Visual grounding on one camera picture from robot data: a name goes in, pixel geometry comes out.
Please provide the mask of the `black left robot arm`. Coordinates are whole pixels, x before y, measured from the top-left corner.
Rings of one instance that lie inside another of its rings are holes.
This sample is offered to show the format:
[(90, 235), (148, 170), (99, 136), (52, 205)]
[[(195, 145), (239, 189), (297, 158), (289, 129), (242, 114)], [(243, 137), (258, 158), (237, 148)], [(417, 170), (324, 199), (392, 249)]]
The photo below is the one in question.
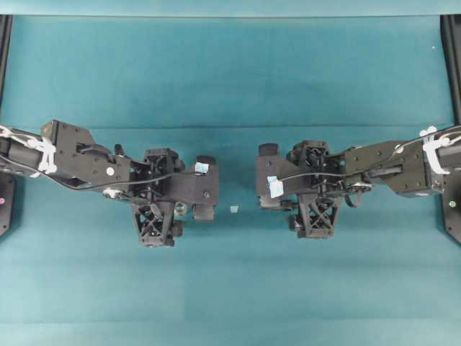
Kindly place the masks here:
[(139, 242), (171, 247), (184, 223), (175, 219), (176, 202), (167, 198), (166, 188), (183, 171), (184, 163), (169, 148), (147, 150), (135, 160), (120, 144), (109, 150), (89, 130), (57, 120), (39, 134), (2, 126), (1, 233), (11, 226), (15, 178), (46, 177), (73, 191), (130, 204)]

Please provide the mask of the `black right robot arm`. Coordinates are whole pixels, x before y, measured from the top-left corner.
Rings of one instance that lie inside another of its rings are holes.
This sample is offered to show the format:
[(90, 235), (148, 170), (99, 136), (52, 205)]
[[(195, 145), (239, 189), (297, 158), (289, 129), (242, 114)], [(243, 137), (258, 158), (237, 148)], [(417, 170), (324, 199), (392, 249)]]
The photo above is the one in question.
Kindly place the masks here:
[(305, 140), (282, 159), (276, 178), (281, 207), (294, 210), (290, 228), (300, 238), (334, 234), (341, 204), (359, 206), (375, 185), (396, 195), (419, 198), (449, 194), (449, 178), (460, 169), (460, 127), (429, 127), (409, 141), (384, 141), (332, 153), (324, 141)]

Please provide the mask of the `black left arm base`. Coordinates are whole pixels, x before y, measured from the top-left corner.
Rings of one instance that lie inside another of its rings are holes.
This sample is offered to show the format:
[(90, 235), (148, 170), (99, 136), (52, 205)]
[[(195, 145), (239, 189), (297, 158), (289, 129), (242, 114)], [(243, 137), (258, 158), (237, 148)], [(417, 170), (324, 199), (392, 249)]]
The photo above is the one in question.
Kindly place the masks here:
[(9, 173), (1, 173), (0, 235), (5, 236), (14, 223), (14, 207), (17, 199), (17, 180)]

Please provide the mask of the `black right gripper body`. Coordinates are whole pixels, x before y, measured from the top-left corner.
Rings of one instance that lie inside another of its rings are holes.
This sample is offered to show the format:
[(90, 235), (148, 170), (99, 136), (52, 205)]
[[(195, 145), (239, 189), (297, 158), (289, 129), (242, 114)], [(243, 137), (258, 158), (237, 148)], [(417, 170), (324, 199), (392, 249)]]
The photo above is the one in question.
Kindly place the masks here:
[(322, 157), (319, 162), (295, 162), (300, 169), (302, 187), (296, 192), (298, 196), (320, 196), (330, 198), (349, 198), (355, 194), (355, 187), (346, 181), (345, 153)]

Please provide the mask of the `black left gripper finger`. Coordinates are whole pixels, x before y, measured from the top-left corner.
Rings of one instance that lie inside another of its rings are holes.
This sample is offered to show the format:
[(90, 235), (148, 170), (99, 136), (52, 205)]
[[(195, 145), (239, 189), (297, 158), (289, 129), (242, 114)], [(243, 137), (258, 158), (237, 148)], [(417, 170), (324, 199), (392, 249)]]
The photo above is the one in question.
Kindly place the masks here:
[(184, 222), (174, 219), (174, 210), (172, 202), (132, 204), (139, 243), (145, 247), (174, 246), (174, 239), (184, 230)]
[(185, 163), (177, 152), (170, 148), (149, 149), (145, 152), (144, 162), (149, 163), (155, 172), (183, 172)]

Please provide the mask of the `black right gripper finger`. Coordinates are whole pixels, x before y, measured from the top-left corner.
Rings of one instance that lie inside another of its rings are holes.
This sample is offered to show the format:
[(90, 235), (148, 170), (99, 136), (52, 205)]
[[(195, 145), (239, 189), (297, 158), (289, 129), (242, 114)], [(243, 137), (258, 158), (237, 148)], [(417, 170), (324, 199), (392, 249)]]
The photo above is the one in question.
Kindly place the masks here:
[(290, 230), (300, 239), (332, 237), (340, 207), (341, 198), (298, 196), (297, 213), (289, 217)]
[(328, 144), (325, 141), (304, 140), (295, 144), (286, 155), (289, 162), (319, 162), (328, 155)]

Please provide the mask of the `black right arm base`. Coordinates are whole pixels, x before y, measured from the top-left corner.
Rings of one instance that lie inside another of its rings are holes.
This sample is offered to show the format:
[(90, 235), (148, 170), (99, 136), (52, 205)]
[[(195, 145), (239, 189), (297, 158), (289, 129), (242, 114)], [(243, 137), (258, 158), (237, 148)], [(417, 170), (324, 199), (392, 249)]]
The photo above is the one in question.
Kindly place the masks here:
[(442, 213), (445, 231), (459, 244), (461, 242), (460, 172), (445, 176)]

